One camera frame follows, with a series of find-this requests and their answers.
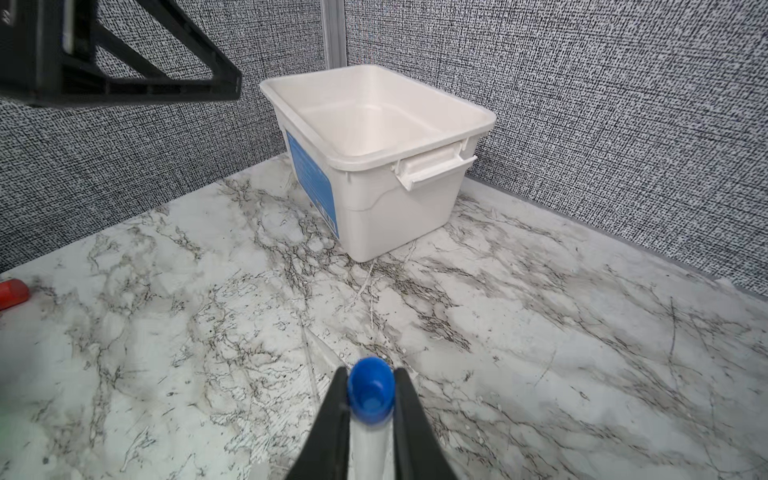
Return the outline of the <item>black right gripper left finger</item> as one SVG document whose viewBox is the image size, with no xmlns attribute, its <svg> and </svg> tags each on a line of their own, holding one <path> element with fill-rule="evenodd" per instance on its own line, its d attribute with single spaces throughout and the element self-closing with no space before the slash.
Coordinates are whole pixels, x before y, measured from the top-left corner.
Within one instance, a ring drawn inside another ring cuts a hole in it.
<svg viewBox="0 0 768 480">
<path fill-rule="evenodd" d="M 347 380 L 347 368 L 338 368 L 286 480 L 347 479 L 350 452 Z"/>
</svg>

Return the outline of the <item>blue-capped test tube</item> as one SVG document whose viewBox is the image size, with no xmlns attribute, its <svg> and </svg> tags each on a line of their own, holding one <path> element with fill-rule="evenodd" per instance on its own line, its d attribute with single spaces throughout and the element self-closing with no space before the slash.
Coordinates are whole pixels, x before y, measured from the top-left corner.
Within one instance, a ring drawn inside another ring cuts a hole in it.
<svg viewBox="0 0 768 480">
<path fill-rule="evenodd" d="M 383 479 L 395 403 L 390 366 L 378 357 L 359 360 L 349 373 L 347 398 L 353 478 Z"/>
</svg>

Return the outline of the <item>white plastic storage bin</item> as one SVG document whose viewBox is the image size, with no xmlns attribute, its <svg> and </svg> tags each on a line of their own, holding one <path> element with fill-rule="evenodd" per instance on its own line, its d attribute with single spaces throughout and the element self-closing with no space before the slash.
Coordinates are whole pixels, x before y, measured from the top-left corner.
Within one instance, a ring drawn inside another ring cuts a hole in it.
<svg viewBox="0 0 768 480">
<path fill-rule="evenodd" d="M 451 215 L 495 114 L 377 65 L 266 79 L 299 185 L 366 262 Z"/>
</svg>

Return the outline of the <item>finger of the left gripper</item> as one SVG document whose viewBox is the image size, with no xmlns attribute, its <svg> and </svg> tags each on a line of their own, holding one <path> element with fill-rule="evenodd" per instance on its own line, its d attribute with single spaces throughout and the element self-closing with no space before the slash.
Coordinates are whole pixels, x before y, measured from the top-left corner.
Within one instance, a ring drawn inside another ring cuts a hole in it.
<svg viewBox="0 0 768 480">
<path fill-rule="evenodd" d="M 4 1 L 2 97 L 51 108 L 240 98 L 240 70 L 176 2 L 140 6 L 211 70 L 211 78 L 169 77 L 101 24 L 95 1 Z"/>
</svg>

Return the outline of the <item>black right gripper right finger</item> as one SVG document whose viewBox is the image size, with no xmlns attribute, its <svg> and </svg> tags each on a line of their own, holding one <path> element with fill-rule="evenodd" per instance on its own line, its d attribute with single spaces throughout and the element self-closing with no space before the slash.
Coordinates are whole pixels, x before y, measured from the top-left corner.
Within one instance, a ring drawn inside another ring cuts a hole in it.
<svg viewBox="0 0 768 480">
<path fill-rule="evenodd" d="M 457 480 L 413 383 L 404 368 L 394 371 L 394 475 L 397 480 Z"/>
</svg>

